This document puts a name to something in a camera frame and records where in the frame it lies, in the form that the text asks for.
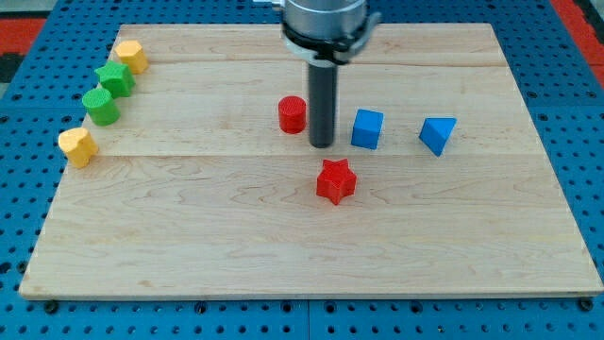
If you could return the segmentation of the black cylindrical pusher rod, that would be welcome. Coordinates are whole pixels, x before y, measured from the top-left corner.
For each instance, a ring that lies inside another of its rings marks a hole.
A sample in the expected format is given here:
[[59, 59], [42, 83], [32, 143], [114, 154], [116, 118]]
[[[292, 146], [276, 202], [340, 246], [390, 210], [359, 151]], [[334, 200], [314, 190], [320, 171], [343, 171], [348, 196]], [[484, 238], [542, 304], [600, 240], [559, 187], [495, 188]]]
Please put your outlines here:
[[317, 148], [327, 148], [334, 141], [337, 80], [336, 67], [308, 67], [309, 138]]

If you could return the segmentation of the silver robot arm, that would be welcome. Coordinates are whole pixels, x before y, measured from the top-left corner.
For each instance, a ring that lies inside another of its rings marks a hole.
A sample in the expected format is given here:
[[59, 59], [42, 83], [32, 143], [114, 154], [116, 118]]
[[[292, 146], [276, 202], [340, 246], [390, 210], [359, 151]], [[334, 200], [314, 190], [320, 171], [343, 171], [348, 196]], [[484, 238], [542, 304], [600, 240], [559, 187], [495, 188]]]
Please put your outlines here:
[[332, 146], [338, 104], [338, 70], [362, 52], [382, 14], [366, 0], [254, 0], [280, 12], [286, 47], [308, 65], [310, 144]]

